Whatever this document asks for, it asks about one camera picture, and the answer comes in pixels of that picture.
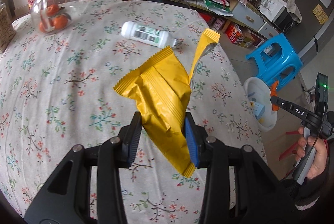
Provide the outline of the right hand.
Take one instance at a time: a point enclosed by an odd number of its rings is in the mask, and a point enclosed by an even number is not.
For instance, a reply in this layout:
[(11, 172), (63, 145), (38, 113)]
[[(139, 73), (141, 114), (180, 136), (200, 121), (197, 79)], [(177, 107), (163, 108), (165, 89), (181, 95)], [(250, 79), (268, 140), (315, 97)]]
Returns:
[[(298, 133), (301, 137), (297, 141), (296, 161), (299, 161), (306, 155), (306, 145), (312, 146), (315, 141), (315, 138), (312, 136), (309, 136), (308, 139), (304, 138), (304, 127), (298, 128)], [(314, 148), (316, 153), (310, 170), (306, 175), (308, 179), (313, 179), (323, 173), (327, 164), (327, 143), (323, 139), (317, 139)]]

